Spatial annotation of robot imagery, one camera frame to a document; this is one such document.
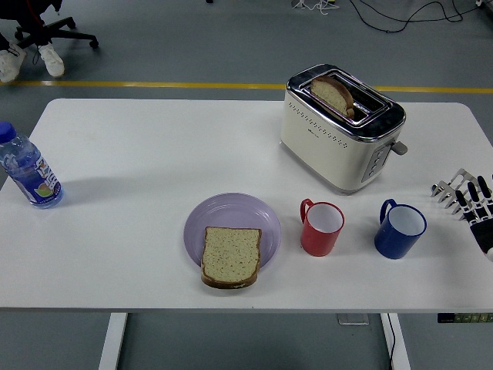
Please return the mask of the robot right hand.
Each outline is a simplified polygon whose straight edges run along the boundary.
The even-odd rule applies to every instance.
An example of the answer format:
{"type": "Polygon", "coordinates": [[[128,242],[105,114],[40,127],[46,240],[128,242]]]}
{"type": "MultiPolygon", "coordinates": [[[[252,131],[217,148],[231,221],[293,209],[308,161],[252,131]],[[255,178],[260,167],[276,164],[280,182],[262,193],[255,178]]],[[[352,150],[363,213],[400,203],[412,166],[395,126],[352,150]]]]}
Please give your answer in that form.
{"type": "Polygon", "coordinates": [[[477,182],[477,185],[471,181],[467,184],[471,203],[460,190],[455,195],[479,248],[492,261],[492,192],[483,176],[478,176],[477,182]]]}

